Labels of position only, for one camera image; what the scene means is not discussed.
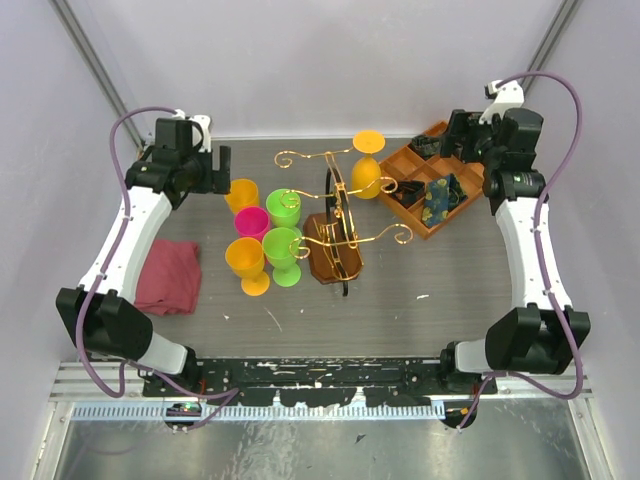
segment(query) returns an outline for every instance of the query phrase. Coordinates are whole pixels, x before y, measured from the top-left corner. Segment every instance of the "dark fabric item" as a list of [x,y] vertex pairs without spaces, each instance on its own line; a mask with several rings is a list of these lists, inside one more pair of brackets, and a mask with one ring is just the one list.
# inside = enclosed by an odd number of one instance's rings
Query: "dark fabric item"
[[453,173],[429,182],[424,198],[422,223],[429,228],[435,227],[444,222],[449,213],[465,200],[467,195]]
[[417,180],[398,182],[398,188],[391,195],[400,204],[409,208],[424,196],[425,184]]
[[429,160],[440,151],[440,137],[417,135],[411,139],[409,148],[425,160]]
[[193,313],[202,282],[199,250],[195,242],[155,240],[140,273],[135,307],[155,315]]

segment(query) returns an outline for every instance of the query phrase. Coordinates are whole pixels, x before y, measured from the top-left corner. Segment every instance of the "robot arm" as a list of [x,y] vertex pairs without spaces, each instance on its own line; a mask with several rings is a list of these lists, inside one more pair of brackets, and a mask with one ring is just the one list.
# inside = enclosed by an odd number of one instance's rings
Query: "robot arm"
[[[230,149],[220,147],[220,169],[213,170],[211,120],[187,118],[178,111],[156,121],[156,143],[127,171],[130,218],[109,269],[94,295],[84,324],[88,351],[135,361],[177,376],[191,387],[197,383],[195,352],[153,331],[151,320],[137,310],[138,278],[153,240],[172,209],[190,192],[229,193]],[[111,231],[89,271],[76,289],[63,288],[56,299],[62,320],[75,343],[75,330],[89,286],[99,275],[124,219],[124,199]]]
[[[481,162],[483,193],[504,238],[512,284],[511,310],[485,338],[450,344],[441,355],[445,375],[491,370],[560,374],[572,360],[566,337],[546,294],[534,241],[534,211],[545,179],[532,168],[542,117],[521,108],[522,88],[499,81],[485,87],[494,102],[484,112],[454,110],[440,138],[441,155]],[[575,312],[555,262],[548,229],[549,205],[542,206],[542,250],[552,289],[578,346],[590,329],[589,316]]]

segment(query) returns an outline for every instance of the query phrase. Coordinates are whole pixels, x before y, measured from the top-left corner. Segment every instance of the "yellow goblet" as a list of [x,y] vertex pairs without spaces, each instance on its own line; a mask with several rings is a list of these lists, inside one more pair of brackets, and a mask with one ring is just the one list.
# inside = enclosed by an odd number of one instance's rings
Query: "yellow goblet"
[[224,254],[227,265],[242,279],[242,291],[252,297],[262,295],[271,280],[264,272],[264,250],[262,244],[252,237],[235,240]]
[[353,137],[354,148],[365,154],[351,170],[351,189],[361,190],[354,193],[356,197],[371,199],[380,193],[382,170],[372,155],[382,150],[384,144],[384,137],[375,130],[363,130]]

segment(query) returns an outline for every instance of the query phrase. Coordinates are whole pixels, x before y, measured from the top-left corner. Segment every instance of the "cup base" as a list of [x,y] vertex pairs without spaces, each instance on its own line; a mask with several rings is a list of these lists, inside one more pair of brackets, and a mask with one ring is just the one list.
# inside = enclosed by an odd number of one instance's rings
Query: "cup base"
[[281,287],[293,287],[300,281],[302,270],[297,264],[294,264],[286,270],[276,268],[273,270],[273,281]]
[[269,289],[271,280],[265,272],[260,272],[256,278],[243,278],[242,291],[251,297],[257,297]]

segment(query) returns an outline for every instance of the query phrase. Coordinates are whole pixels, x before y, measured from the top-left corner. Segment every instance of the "green cup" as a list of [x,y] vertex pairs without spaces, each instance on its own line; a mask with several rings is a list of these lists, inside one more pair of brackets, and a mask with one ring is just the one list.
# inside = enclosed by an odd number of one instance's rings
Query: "green cup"
[[281,188],[269,194],[267,212],[271,217],[271,223],[276,227],[295,228],[300,221],[300,195],[294,192],[285,195],[286,191],[286,188]]
[[[273,281],[281,287],[293,287],[302,276],[300,267],[296,263],[297,258],[289,250],[289,246],[296,238],[298,236],[291,228],[277,227],[268,231],[262,239],[264,254],[273,265]],[[297,254],[299,246],[300,241],[296,242],[292,251]]]

